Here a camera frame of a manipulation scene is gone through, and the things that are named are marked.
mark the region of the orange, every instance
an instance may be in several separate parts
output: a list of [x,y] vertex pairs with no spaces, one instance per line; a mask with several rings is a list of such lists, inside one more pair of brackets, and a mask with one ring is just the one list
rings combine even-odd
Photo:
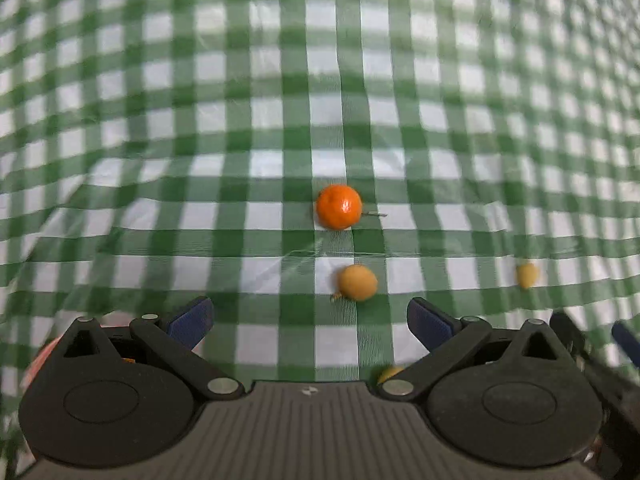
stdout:
[[324,227],[335,230],[346,229],[360,220],[362,200],[353,187],[331,184],[318,195],[316,212]]

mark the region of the orange fruit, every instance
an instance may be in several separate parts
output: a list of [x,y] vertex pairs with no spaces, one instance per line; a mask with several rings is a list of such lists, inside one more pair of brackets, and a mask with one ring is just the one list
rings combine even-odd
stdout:
[[316,212],[324,227],[335,230],[346,229],[360,220],[362,200],[353,187],[331,184],[318,195]]

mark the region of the gray gripper base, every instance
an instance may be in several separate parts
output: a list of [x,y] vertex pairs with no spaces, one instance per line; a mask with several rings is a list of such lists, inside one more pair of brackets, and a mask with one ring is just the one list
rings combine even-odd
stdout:
[[597,480],[577,462],[543,470],[485,465],[434,436],[415,406],[364,383],[257,383],[212,402],[178,444],[130,466],[37,462],[24,480]]

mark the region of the silver screw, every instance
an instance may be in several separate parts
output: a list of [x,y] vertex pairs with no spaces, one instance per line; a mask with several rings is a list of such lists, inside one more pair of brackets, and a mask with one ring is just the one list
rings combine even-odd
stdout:
[[213,394],[228,395],[238,389],[238,381],[230,377],[218,377],[207,383],[207,388]]
[[409,381],[403,381],[402,379],[389,379],[382,383],[382,389],[389,395],[402,397],[409,395],[414,390],[414,386]]

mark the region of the table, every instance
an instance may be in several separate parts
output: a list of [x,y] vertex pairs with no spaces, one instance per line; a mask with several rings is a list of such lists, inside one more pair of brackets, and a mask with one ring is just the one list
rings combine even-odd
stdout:
[[[640,312],[638,6],[0,0],[3,431],[73,318],[201,293],[199,350],[245,382],[415,361],[414,296],[510,328],[565,308],[625,365],[609,329]],[[332,182],[387,216],[323,230]],[[332,302],[353,262],[378,294]]]

